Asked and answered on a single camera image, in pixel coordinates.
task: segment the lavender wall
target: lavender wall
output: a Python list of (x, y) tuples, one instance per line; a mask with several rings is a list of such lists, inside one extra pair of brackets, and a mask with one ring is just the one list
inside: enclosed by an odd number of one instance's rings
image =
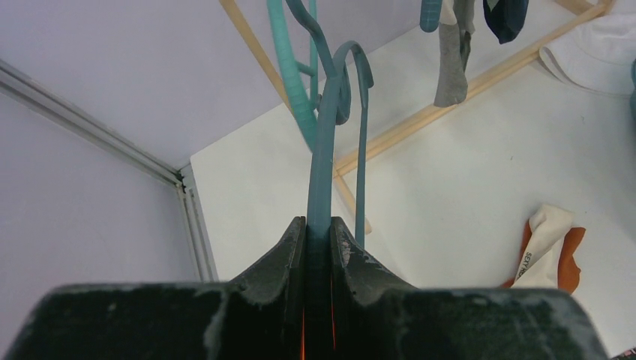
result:
[[(266, 0), (237, 1), (273, 56)], [(332, 51), (419, 21), (420, 0), (317, 2)], [(174, 167), (280, 103), (218, 0), (0, 0), (0, 58)]]
[(195, 281), (175, 190), (0, 94), (0, 355), (60, 284)]

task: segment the wooden drying rack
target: wooden drying rack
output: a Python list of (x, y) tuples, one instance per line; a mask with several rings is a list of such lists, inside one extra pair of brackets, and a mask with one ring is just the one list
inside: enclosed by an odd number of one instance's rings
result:
[[(577, 15), (577, 17), (471, 80), (468, 83), (466, 101), (481, 94), (491, 86), (497, 84), (501, 80), (504, 80), (519, 69), (538, 59), (539, 50), (547, 43), (564, 35), (582, 23), (586, 23), (596, 17), (606, 14), (612, 8), (615, 1), (616, 0), (598, 0), (598, 4), (594, 5), (590, 4), (586, 0), (555, 0), (557, 4), (571, 11)], [(265, 50), (259, 43), (256, 35), (254, 35), (254, 32), (250, 28), (248, 21), (243, 16), (241, 9), (239, 9), (239, 6), (236, 5), (235, 0), (219, 0), (219, 2), (221, 6), (223, 6), (223, 9), (225, 9), (227, 16), (232, 20), (236, 30), (238, 30), (238, 33), (243, 38), (245, 44), (247, 44), (247, 47), (252, 52), (254, 58), (256, 58), (256, 61), (265, 72), (265, 75), (267, 75), (269, 81), (274, 86), (274, 89), (278, 92), (280, 99), (283, 103), (285, 103), (285, 106), (287, 106), (289, 111), (291, 111), (290, 102), (287, 100), (287, 94), (285, 93), (283, 80), (278, 75), (278, 72), (276, 72), (276, 69), (272, 64), (272, 60), (270, 60), (265, 53)], [(434, 122), (446, 113), (452, 111), (456, 106), (457, 105), (440, 108), (431, 104), (408, 118), (405, 118), (400, 124), (395, 125), (368, 142), (366, 161), (375, 158), (385, 150), (413, 135), (419, 129), (429, 125), (431, 122)], [(343, 197), (346, 207), (352, 214), (355, 214), (356, 212), (356, 198), (353, 196), (351, 189), (349, 189), (349, 186), (344, 181), (343, 176), (355, 170), (357, 167), (357, 149), (341, 159), (336, 159), (334, 162), (334, 182), (336, 184), (336, 188)], [(371, 232), (371, 225), (366, 218), (364, 219), (364, 232), (367, 234)]]

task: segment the white fabric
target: white fabric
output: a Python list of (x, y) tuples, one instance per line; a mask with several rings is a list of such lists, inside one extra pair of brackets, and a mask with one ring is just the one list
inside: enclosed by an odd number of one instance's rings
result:
[(547, 204), (530, 218), (532, 236), (511, 287), (559, 287), (559, 258), (574, 218), (574, 213)]
[(618, 0), (603, 17), (577, 26), (539, 50), (559, 80), (591, 92), (629, 96), (636, 59), (636, 1)]

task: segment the teal hanger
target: teal hanger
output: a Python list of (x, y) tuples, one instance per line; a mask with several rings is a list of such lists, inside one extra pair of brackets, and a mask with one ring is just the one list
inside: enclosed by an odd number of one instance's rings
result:
[(442, 0), (421, 0), (419, 27), (423, 32), (434, 32), (440, 24)]
[[(353, 55), (358, 71), (358, 87), (360, 89), (361, 121), (360, 140), (358, 145), (358, 178), (355, 204), (355, 241), (361, 246), (365, 243), (365, 161), (367, 144), (367, 119), (369, 107), (369, 88), (374, 85), (371, 66), (365, 52), (355, 41), (347, 41), (335, 52), (333, 58), (329, 52), (323, 30), (315, 18), (315, 0), (310, 0), (307, 12), (301, 0), (286, 0), (294, 18), (311, 35), (312, 49), (322, 63), (327, 80), (322, 97), (317, 94), (316, 83), (311, 84), (311, 102), (300, 80), (300, 71), (314, 71), (312, 80), (317, 75), (316, 67), (311, 62), (310, 69), (297, 65), (293, 57), (287, 24), (283, 15), (283, 0), (268, 0), (268, 11), (271, 20), (271, 31), (280, 72), (289, 97), (292, 111), (305, 141), (313, 149), (309, 179), (309, 199), (307, 201), (307, 237), (304, 249), (304, 339), (307, 353), (319, 354), (315, 359), (330, 359), (329, 353), (323, 353), (333, 344), (332, 333), (332, 288), (331, 288), (331, 248), (330, 227), (332, 223), (332, 176), (334, 163), (335, 126), (342, 125), (349, 119), (351, 109), (351, 88), (347, 73), (347, 54)], [(317, 107), (318, 116), (314, 113)]]
[[(323, 30), (316, 21), (316, 1), (310, 0), (310, 12), (302, 4), (301, 0), (286, 0), (287, 6), (295, 17), (311, 35), (310, 66), (300, 64), (294, 58), (292, 46), (287, 30), (287, 22), (284, 18), (283, 0), (268, 0), (267, 7), (271, 22), (271, 32), (274, 37), (274, 46), (278, 64), (285, 85), (285, 92), (289, 98), (294, 118), (301, 129), (307, 145), (313, 150), (312, 173), (310, 175), (310, 198), (307, 209), (307, 222), (311, 225), (312, 219), (317, 229), (329, 228), (331, 223), (331, 192), (332, 192), (332, 167), (335, 129), (330, 129), (331, 112), (334, 112), (335, 125), (342, 125), (348, 119), (351, 110), (351, 88), (349, 74), (344, 58), (347, 52), (354, 56), (355, 65), (358, 68), (358, 86), (362, 106), (362, 119), (360, 129), (360, 143), (358, 159), (358, 179), (356, 186), (356, 210), (355, 210), (355, 240), (364, 246), (365, 243), (365, 159), (367, 143), (367, 117), (368, 117), (368, 89), (373, 86), (373, 75), (367, 57), (362, 48), (356, 42), (347, 42), (334, 54), (329, 51), (329, 46), (323, 34)], [(323, 96), (318, 95), (318, 57), (327, 76)], [(300, 78), (300, 73), (311, 76), (310, 95), (307, 96), (305, 86)], [(335, 86), (337, 91), (328, 89)], [(327, 117), (320, 124), (320, 119)]]
[[(298, 124), (304, 141), (309, 149), (314, 150), (316, 142), (316, 113), (318, 108), (318, 55), (314, 40), (310, 40), (310, 63), (309, 66), (296, 60), (292, 51), (290, 35), (287, 29), (287, 21), (283, 12), (283, 2), (281, 0), (268, 0), (267, 10), (269, 12), (269, 22), (271, 33), (274, 38), (274, 48), (278, 58), (280, 77), (283, 79), (285, 92), (289, 98), (289, 105), (292, 114)], [(309, 1), (310, 16), (316, 19), (316, 0)], [(302, 82), (300, 74), (310, 77), (310, 96), (307, 96), (305, 84)]]

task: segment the orange cloth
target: orange cloth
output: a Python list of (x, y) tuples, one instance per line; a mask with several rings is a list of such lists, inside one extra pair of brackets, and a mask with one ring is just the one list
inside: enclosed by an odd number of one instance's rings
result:
[[(523, 229), (523, 240), (521, 242), (521, 252), (519, 253), (519, 263), (526, 252), (530, 237), (533, 235), (530, 230), (530, 222), (526, 222), (526, 227)], [(563, 249), (561, 250), (561, 257), (559, 258), (559, 268), (557, 270), (557, 281), (559, 283), (559, 289), (565, 290), (568, 293), (573, 293), (578, 287), (578, 283), (581, 280), (581, 269), (576, 265), (574, 254), (578, 245), (583, 241), (585, 236), (585, 228), (573, 227), (565, 235), (563, 241)], [(508, 279), (501, 287), (511, 287), (515, 282), (514, 278)]]

